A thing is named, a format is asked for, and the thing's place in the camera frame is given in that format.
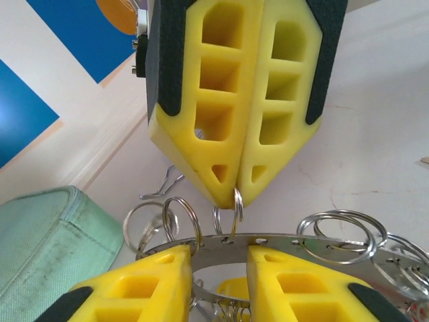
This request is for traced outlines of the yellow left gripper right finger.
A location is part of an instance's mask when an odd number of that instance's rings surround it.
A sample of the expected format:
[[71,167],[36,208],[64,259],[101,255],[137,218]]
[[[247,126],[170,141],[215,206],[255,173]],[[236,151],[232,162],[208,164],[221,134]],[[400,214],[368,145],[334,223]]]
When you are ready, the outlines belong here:
[[252,321],[407,321],[382,294],[354,276],[266,248],[249,246]]

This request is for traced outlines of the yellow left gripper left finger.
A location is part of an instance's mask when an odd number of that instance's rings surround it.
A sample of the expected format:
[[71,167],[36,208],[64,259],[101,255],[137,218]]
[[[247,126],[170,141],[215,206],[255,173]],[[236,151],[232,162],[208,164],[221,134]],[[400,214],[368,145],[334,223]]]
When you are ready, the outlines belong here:
[[190,246],[174,246],[76,284],[38,321],[187,321]]

